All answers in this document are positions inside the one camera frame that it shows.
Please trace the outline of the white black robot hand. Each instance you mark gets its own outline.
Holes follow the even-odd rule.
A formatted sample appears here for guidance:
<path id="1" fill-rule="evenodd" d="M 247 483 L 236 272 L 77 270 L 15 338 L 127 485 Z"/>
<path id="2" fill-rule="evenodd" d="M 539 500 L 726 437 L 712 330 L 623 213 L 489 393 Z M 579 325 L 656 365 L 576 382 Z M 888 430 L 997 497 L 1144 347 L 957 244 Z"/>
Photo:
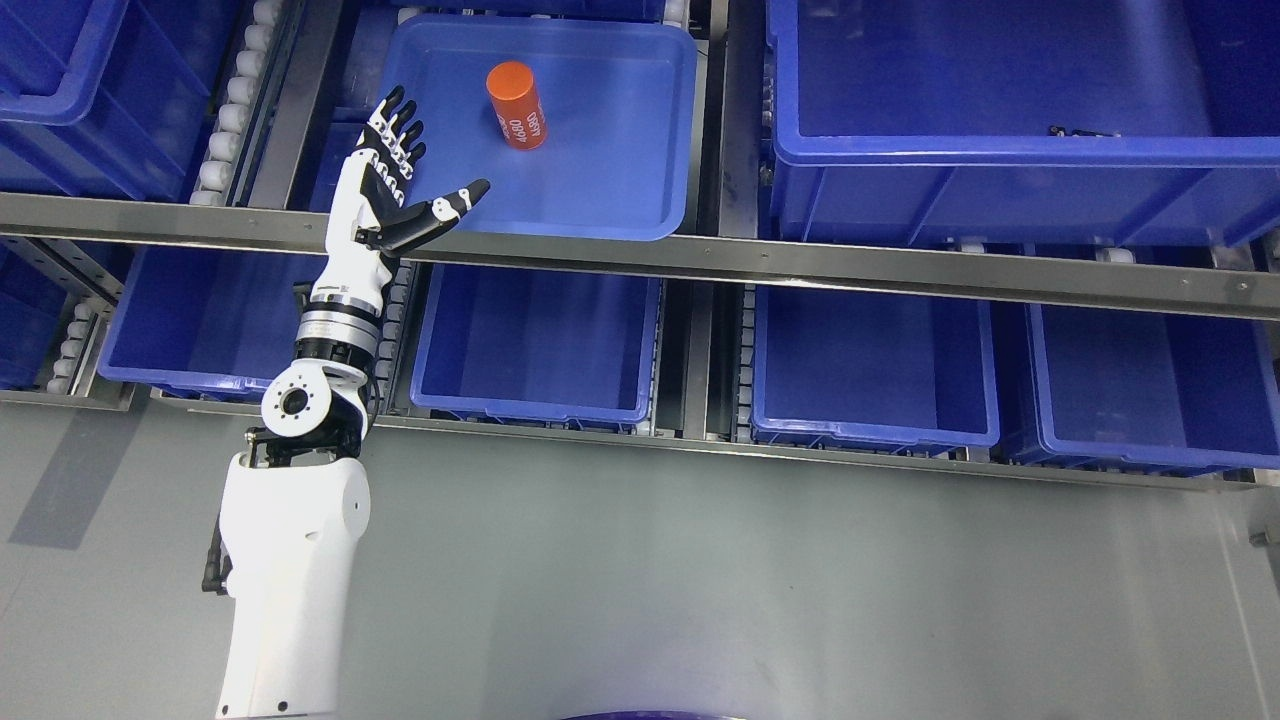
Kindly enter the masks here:
<path id="1" fill-rule="evenodd" d="M 374 108 L 346 156 L 328 213 L 326 264 L 311 296 L 347 296 L 372 304 L 407 252 L 453 231 L 489 192 L 489 179 L 410 204 L 410 186 L 425 154 L 417 104 L 397 85 Z"/>

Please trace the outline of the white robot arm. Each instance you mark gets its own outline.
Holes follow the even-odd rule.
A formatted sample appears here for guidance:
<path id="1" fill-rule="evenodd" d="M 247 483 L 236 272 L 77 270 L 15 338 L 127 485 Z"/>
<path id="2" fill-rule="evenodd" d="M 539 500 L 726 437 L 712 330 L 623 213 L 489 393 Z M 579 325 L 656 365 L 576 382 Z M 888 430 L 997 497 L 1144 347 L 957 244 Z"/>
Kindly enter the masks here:
<path id="1" fill-rule="evenodd" d="M 334 719 L 355 555 L 371 495 L 358 456 L 385 292 L 317 282 L 262 425 L 227 469 L 201 588 L 233 603 L 216 719 Z"/>

